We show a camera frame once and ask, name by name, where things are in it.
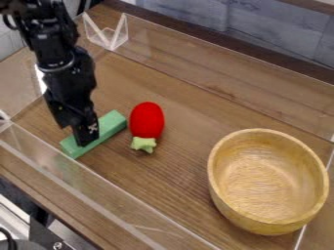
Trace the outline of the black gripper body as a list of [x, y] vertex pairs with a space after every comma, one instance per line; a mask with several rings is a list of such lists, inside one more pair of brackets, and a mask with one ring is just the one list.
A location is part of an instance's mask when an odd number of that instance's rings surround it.
[[69, 117], [93, 109], [91, 93], [96, 87], [95, 62], [87, 50], [76, 46], [64, 54], [49, 53], [39, 62], [44, 73], [45, 102], [52, 99], [67, 106]]

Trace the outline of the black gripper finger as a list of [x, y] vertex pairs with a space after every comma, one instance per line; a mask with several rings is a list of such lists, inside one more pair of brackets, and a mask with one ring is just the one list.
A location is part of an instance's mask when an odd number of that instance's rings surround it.
[[68, 127], [71, 125], [71, 122], [69, 122], [71, 112], [68, 111], [67, 106], [63, 103], [60, 103], [52, 99], [47, 100], [47, 105], [48, 105], [51, 114], [53, 116], [53, 119], [55, 119], [59, 127], [60, 128]]
[[71, 127], [77, 146], [87, 146], [99, 139], [99, 121], [92, 108], [87, 107], [81, 114], [75, 114]]

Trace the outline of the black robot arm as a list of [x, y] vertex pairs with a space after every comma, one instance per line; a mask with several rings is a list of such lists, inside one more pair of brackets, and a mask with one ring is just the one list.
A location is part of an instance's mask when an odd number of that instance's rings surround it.
[[95, 63], [77, 45], [79, 31], [63, 0], [0, 0], [0, 16], [20, 32], [35, 54], [47, 90], [43, 97], [57, 125], [73, 131], [76, 144], [99, 139], [91, 100], [96, 87]]

